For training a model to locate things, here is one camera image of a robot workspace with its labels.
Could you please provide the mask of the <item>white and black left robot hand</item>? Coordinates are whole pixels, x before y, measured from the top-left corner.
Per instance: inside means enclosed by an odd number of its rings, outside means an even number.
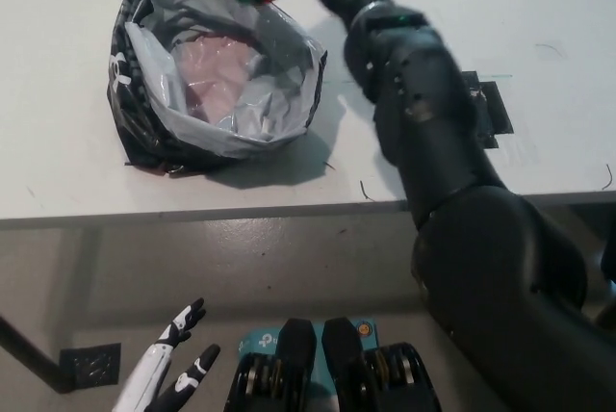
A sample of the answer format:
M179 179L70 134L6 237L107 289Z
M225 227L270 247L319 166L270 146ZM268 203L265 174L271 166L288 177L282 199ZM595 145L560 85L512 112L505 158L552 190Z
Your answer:
M162 393L174 350L206 314L201 297L186 306L149 346L130 373L113 411L180 411L211 370L220 346L209 345Z

